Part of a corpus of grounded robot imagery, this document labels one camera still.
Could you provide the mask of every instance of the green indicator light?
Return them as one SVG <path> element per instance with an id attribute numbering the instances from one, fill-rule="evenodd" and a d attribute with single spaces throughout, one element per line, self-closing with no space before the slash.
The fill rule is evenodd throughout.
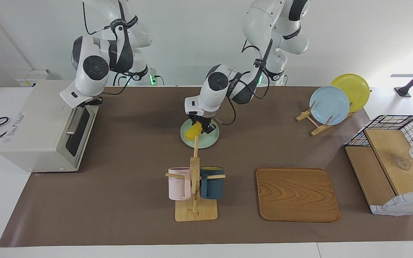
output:
<path id="1" fill-rule="evenodd" d="M 149 75 L 149 77 L 151 78 L 151 84 L 156 85 L 157 84 L 156 78 L 154 78 L 154 76 L 152 75 Z"/>

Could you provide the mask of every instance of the blue plate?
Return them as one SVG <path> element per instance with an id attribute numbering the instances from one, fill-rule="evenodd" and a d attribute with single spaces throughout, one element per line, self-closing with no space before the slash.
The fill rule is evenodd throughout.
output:
<path id="1" fill-rule="evenodd" d="M 347 117 L 350 109 L 350 103 L 347 95 L 339 88 L 333 86 L 321 87 L 312 94 L 310 106 L 315 102 L 312 108 L 312 115 L 318 122 L 324 124 L 329 117 L 333 116 L 328 125 L 338 124 Z"/>

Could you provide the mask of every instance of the plate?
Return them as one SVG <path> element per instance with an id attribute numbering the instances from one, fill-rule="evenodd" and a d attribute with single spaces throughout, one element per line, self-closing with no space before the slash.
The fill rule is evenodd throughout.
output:
<path id="1" fill-rule="evenodd" d="M 370 89 L 366 80 L 359 75 L 353 73 L 347 73 L 335 78 L 332 86 L 341 89 L 351 103 L 349 112 L 356 112 L 363 108 L 363 106 L 369 100 Z"/>
<path id="2" fill-rule="evenodd" d="M 348 115 L 350 102 L 347 95 L 334 86 L 321 87 L 312 94 L 310 106 L 315 101 L 312 108 L 312 115 L 318 122 L 324 124 L 329 117 L 333 116 L 328 125 L 335 125 L 342 122 Z"/>
<path id="3" fill-rule="evenodd" d="M 205 149 L 213 145 L 219 138 L 219 126 L 216 124 L 216 122 L 213 121 L 213 124 L 216 125 L 216 129 L 213 130 L 213 132 L 209 134 L 200 134 L 199 135 L 199 149 Z M 180 130 L 180 135 L 182 141 L 188 145 L 189 147 L 194 148 L 194 140 L 187 140 L 186 137 L 184 137 L 184 134 L 189 130 L 189 128 L 192 126 L 192 121 L 190 119 L 187 119 L 184 124 L 181 126 Z"/>

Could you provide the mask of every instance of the black wire rack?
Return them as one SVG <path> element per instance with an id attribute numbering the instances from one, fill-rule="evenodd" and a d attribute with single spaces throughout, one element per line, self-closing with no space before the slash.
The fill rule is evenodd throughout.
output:
<path id="1" fill-rule="evenodd" d="M 413 146 L 413 116 L 382 115 L 364 126 L 345 146 L 370 146 L 365 130 L 400 130 Z"/>

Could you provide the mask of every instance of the brown table mat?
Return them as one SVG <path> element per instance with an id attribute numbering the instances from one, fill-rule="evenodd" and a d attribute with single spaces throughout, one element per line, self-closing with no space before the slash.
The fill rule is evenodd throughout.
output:
<path id="1" fill-rule="evenodd" d="M 167 169 L 188 166 L 180 139 L 184 98 L 200 88 L 129 88 L 105 96 L 79 173 L 31 174 L 0 247 L 413 240 L 413 215 L 372 215 L 342 147 L 366 124 L 364 110 L 311 137 L 295 117 L 313 87 L 272 87 L 264 100 L 236 105 L 237 120 L 199 151 L 201 165 L 225 168 L 217 220 L 175 222 Z M 228 122 L 231 108 L 217 115 Z M 259 167 L 323 168 L 341 210 L 335 223 L 274 222 L 259 214 Z"/>

